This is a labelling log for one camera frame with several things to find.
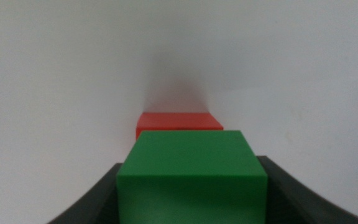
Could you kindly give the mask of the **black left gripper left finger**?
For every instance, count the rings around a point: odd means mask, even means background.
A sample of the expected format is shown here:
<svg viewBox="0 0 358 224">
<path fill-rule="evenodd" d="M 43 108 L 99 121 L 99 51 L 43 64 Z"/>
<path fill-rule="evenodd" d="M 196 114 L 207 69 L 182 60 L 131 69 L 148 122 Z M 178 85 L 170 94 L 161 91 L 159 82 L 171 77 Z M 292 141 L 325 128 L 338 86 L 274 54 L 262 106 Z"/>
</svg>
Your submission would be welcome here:
<svg viewBox="0 0 358 224">
<path fill-rule="evenodd" d="M 48 224 L 120 224 L 116 176 L 117 163 L 79 200 Z"/>
</svg>

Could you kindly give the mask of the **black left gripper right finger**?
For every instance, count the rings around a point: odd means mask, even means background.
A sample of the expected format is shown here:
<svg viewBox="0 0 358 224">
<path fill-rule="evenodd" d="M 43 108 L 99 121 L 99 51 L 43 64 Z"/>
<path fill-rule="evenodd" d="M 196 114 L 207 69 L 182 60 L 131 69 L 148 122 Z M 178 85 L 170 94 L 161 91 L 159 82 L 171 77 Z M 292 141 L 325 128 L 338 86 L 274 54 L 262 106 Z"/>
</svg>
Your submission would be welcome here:
<svg viewBox="0 0 358 224">
<path fill-rule="evenodd" d="M 257 157 L 268 175 L 266 223 L 349 223 L 358 216 L 309 189 L 267 156 Z"/>
</svg>

